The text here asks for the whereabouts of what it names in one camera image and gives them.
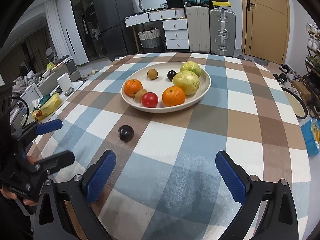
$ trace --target finger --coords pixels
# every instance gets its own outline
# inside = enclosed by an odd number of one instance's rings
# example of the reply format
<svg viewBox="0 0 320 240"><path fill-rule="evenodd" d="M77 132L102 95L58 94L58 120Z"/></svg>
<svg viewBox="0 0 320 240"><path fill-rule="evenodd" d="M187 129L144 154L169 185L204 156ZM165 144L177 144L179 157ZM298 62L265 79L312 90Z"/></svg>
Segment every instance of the finger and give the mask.
<svg viewBox="0 0 320 240"><path fill-rule="evenodd" d="M27 155L27 159L31 164L34 164L37 161L37 159L31 155Z"/></svg>
<svg viewBox="0 0 320 240"><path fill-rule="evenodd" d="M30 200L30 199L26 199L26 198L23 199L23 203L26 206L30 206L30 207L33 207L33 206L35 206L37 204L36 202L34 202L34 201Z"/></svg>
<svg viewBox="0 0 320 240"><path fill-rule="evenodd" d="M9 190L7 190L6 187L2 187L2 189L0 189L2 195L6 198L6 199L17 199L17 195Z"/></svg>

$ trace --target checkered tablecloth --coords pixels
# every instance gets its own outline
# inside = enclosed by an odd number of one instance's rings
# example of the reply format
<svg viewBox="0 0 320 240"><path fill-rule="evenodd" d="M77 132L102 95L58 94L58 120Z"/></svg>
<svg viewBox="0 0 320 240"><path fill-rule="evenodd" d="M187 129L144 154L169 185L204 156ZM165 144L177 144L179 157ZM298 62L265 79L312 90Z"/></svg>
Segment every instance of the checkered tablecloth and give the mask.
<svg viewBox="0 0 320 240"><path fill-rule="evenodd" d="M197 62L212 80L198 104L151 114L121 98L122 84L135 71L188 60ZM305 143L285 94L261 65L194 53L126 56L91 76L55 118L63 121L62 129L38 136L29 153L44 158L73 151L75 163L54 174L57 182L84 173L106 149L116 153L116 167L92 204L115 239L218 239L240 208L215 167L220 150L248 174L289 182L302 238L310 193ZM127 143L118 134L124 124L135 132ZM247 239L262 210L260 206Z"/></svg>

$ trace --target gray refrigerator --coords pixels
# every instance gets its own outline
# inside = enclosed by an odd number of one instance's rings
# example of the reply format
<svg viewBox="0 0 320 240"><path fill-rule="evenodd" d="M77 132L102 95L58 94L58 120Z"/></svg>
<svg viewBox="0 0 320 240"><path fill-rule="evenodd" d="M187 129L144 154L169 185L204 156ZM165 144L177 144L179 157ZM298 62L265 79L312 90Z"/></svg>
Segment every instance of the gray refrigerator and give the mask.
<svg viewBox="0 0 320 240"><path fill-rule="evenodd" d="M132 0L93 0L93 5L109 58L137 53L132 28L124 22L134 14Z"/></svg>

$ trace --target white curtain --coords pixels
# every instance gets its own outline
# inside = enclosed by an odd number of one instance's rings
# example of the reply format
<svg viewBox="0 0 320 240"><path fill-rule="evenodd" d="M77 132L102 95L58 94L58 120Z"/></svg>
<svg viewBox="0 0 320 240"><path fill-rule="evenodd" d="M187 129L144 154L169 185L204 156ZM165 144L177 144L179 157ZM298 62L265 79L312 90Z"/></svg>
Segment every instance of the white curtain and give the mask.
<svg viewBox="0 0 320 240"><path fill-rule="evenodd" d="M46 1L44 7L50 35L58 57L71 54L61 28L56 1Z"/></svg>
<svg viewBox="0 0 320 240"><path fill-rule="evenodd" d="M0 86L4 85L4 81L2 79L1 73L0 73Z"/></svg>

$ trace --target red tomato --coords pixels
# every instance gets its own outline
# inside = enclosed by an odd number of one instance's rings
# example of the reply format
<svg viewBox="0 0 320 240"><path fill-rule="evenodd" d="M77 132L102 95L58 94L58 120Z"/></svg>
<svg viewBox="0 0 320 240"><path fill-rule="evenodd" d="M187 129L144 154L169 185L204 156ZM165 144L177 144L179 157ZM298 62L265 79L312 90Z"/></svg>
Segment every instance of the red tomato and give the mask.
<svg viewBox="0 0 320 240"><path fill-rule="evenodd" d="M141 98L141 103L144 107L155 108L158 104L158 96L155 93L145 93Z"/></svg>

